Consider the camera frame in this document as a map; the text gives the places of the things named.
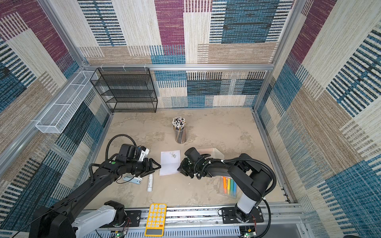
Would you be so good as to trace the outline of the white paper letter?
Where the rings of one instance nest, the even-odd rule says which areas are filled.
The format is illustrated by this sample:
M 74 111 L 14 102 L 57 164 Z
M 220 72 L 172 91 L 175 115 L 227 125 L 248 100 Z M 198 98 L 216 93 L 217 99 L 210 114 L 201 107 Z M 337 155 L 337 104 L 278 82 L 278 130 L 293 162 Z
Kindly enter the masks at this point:
M 161 152 L 161 169 L 159 170 L 160 176 L 167 176 L 177 174 L 181 162 L 180 151 L 165 151 Z

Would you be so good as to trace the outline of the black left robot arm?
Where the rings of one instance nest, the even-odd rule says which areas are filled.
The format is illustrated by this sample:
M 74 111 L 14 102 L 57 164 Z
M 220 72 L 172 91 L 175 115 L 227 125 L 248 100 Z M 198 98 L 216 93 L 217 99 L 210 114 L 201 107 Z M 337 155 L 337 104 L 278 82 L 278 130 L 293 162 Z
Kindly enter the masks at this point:
M 106 152 L 101 164 L 90 164 L 89 178 L 82 185 L 51 207 L 41 207 L 35 211 L 29 237 L 80 238 L 104 225 L 126 225 L 125 207 L 116 201 L 106 202 L 106 210 L 93 215 L 90 222 L 82 221 L 76 225 L 75 220 L 102 190 L 124 174 L 142 178 L 161 168 L 152 158 L 142 156 L 143 149 L 133 141 L 123 144 L 119 152 L 112 156 Z

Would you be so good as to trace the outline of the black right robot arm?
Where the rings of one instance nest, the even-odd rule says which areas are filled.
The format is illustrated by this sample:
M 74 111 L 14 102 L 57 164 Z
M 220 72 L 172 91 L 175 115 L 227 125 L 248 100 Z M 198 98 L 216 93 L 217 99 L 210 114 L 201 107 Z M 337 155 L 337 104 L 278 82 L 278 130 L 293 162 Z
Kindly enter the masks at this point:
M 242 196 L 234 207 L 234 218 L 247 223 L 253 218 L 252 212 L 276 186 L 273 169 L 266 163 L 242 153 L 233 159 L 216 159 L 209 154 L 200 154 L 194 147 L 185 152 L 180 163 L 181 174 L 202 179 L 204 177 L 231 178 L 242 191 Z

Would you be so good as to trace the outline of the white glue stick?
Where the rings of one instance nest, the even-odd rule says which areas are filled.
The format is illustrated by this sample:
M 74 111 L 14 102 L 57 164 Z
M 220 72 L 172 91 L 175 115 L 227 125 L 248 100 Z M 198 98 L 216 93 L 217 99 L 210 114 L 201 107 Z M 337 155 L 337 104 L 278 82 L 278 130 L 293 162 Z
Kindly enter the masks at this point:
M 148 192 L 152 192 L 152 190 L 153 190 L 153 179 L 154 179 L 154 175 L 150 174 L 148 176 L 148 184 L 147 184 L 147 191 Z

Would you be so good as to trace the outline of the light blue stapler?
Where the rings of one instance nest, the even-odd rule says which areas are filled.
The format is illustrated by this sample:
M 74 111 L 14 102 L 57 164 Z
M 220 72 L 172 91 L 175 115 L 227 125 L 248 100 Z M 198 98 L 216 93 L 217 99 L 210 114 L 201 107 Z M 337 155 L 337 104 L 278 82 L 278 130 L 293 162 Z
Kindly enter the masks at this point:
M 134 177 L 132 175 L 127 175 L 127 176 L 123 177 L 123 181 L 134 183 L 134 184 L 141 184 L 142 178 L 141 177 Z

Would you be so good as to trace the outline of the metal cup of pencils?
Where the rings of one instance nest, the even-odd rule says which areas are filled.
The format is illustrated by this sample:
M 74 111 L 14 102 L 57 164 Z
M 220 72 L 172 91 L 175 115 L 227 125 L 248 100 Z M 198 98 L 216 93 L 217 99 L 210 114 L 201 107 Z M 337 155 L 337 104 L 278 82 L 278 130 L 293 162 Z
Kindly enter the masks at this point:
M 186 120 L 181 117 L 175 117 L 172 120 L 172 126 L 175 132 L 175 141 L 179 144 L 186 142 Z

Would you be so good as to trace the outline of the pack of coloured highlighters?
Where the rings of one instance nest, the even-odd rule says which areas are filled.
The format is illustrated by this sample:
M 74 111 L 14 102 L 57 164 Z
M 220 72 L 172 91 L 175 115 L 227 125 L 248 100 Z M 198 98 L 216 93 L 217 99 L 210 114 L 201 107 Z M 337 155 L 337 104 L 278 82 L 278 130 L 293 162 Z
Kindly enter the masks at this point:
M 232 178 L 221 177 L 220 185 L 219 185 L 219 193 L 230 198 L 236 198 L 237 184 L 234 182 Z

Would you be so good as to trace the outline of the yellow calculator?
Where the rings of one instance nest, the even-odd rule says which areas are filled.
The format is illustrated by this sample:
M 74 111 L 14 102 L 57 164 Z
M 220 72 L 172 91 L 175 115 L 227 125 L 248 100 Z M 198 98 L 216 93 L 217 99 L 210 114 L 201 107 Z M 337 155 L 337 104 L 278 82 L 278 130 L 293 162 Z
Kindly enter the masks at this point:
M 153 203 L 150 205 L 144 233 L 146 237 L 164 236 L 166 212 L 167 205 L 165 203 Z

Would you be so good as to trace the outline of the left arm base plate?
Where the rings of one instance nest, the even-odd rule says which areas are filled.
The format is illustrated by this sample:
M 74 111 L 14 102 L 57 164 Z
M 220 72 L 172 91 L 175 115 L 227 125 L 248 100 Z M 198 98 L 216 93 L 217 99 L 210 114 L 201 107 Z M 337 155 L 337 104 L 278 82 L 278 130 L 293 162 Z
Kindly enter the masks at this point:
M 139 227 L 140 218 L 142 211 L 141 210 L 125 210 L 126 219 L 123 224 L 123 228 Z

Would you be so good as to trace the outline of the aluminium front rail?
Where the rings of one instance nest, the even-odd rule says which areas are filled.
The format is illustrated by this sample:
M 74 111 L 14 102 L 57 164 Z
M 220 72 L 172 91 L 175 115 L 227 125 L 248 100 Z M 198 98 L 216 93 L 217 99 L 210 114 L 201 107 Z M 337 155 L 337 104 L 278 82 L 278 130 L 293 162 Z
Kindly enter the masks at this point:
M 268 218 L 271 224 L 299 224 L 306 223 L 307 218 L 302 207 L 297 203 L 270 202 L 269 207 L 262 202 L 259 207 L 262 210 L 263 223 L 233 223 L 224 224 L 218 210 L 233 205 L 205 205 L 205 206 L 175 206 L 168 207 L 166 212 L 165 228 L 191 227 L 191 226 L 266 226 Z

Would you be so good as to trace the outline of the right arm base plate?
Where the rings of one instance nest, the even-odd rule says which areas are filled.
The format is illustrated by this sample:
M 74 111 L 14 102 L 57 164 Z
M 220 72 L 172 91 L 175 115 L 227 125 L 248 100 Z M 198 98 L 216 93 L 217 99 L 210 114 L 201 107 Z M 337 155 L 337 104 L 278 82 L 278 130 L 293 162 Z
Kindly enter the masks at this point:
M 223 207 L 217 213 L 222 217 L 224 224 L 264 222 L 260 207 L 254 207 L 249 214 L 245 214 L 237 207 Z

